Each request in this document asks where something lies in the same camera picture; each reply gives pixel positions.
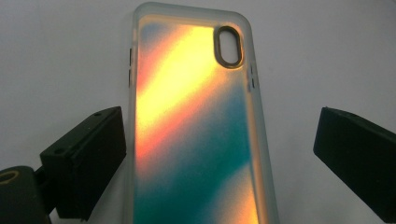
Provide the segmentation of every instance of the camera cutout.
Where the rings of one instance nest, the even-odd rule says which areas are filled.
[[[241,38],[231,26],[221,26],[215,32],[215,54],[218,62],[227,68],[235,68],[242,62]]]

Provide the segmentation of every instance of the white background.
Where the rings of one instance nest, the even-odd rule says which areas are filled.
[[[132,15],[142,2],[0,0],[0,170],[38,168],[39,153],[95,111],[121,105],[127,122]],[[396,132],[396,3],[166,2],[250,21],[281,224],[382,223],[313,145],[323,106]],[[89,223],[120,223],[124,170]]]

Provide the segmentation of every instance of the iridescent phone case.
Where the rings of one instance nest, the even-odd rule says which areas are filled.
[[[220,55],[222,30],[236,62]],[[133,39],[125,223],[277,223],[248,21],[148,3]]]

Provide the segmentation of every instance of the gradient holographic back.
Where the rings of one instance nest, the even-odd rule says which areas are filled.
[[[244,39],[229,22],[152,13],[135,24],[134,224],[267,223],[252,68],[244,49],[239,66],[218,63],[221,25]]]

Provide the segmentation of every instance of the screw hole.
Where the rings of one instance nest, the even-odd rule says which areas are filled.
[[[62,154],[64,153],[64,148],[58,148],[54,151],[55,154]]]
[[[17,178],[18,174],[19,174],[18,171],[8,171],[3,174],[0,174],[0,185],[8,184],[13,179]]]

